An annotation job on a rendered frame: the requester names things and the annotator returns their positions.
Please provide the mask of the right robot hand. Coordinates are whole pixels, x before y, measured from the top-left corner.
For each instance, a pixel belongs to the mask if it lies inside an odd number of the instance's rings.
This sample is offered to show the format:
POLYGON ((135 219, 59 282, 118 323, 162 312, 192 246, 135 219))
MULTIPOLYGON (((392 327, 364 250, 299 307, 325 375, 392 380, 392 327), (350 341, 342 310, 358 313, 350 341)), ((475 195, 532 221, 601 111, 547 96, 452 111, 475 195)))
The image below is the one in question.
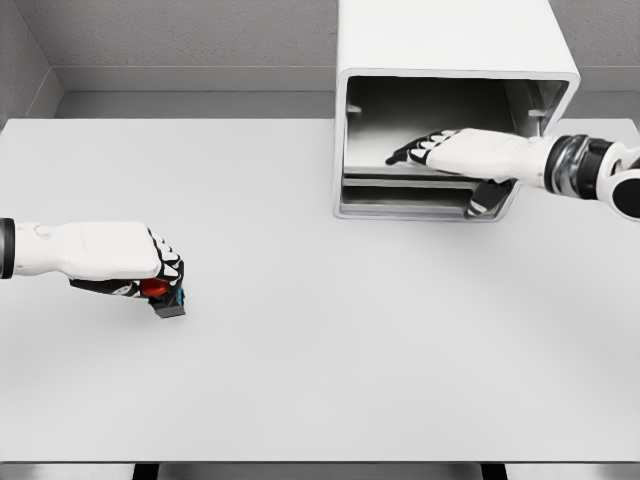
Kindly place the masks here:
POLYGON ((479 179, 465 215, 480 217, 511 193, 515 180, 539 184, 540 165, 530 142, 502 132, 462 129, 427 134, 396 150, 388 165, 415 163, 452 175, 479 179))

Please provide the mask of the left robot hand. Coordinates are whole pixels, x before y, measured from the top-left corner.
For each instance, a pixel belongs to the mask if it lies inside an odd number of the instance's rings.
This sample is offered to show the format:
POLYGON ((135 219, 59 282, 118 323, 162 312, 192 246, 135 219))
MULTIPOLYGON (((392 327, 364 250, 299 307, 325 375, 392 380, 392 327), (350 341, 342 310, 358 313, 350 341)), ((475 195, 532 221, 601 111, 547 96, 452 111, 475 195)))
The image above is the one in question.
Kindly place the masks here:
POLYGON ((60 264, 73 287, 144 299, 139 288, 144 279, 166 280, 182 288, 181 256, 144 224, 89 222, 75 228, 79 244, 68 249, 60 264))

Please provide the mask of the load switch with red knob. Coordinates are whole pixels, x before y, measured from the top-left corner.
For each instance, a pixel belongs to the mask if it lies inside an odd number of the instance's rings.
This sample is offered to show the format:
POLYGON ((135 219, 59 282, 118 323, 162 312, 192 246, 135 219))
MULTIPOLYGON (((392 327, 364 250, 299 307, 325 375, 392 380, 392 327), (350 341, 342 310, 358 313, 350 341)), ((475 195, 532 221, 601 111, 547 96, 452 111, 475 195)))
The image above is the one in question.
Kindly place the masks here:
POLYGON ((157 278, 141 280, 139 288, 158 317, 167 319, 185 314, 182 288, 174 288, 168 281, 157 278))

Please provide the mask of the white tabletop storage cabinet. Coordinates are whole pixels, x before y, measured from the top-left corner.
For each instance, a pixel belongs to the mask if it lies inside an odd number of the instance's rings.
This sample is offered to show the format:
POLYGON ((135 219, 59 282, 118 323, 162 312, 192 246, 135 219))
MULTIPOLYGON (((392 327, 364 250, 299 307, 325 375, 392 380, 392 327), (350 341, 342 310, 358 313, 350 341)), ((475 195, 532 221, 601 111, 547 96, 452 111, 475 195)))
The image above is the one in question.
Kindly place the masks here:
POLYGON ((434 131, 548 134, 580 82, 549 0, 338 0, 335 214, 345 167, 434 131))

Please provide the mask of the white cabinet drawer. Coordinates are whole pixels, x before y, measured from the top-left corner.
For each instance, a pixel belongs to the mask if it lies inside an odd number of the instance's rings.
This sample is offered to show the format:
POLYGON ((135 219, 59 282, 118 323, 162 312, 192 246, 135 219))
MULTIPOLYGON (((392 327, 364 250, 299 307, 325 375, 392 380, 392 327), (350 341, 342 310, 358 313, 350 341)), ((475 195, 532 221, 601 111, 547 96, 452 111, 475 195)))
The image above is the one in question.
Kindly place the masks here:
POLYGON ((420 165, 345 167, 335 211, 344 218, 492 222, 509 208, 515 187, 513 179, 497 183, 420 165))

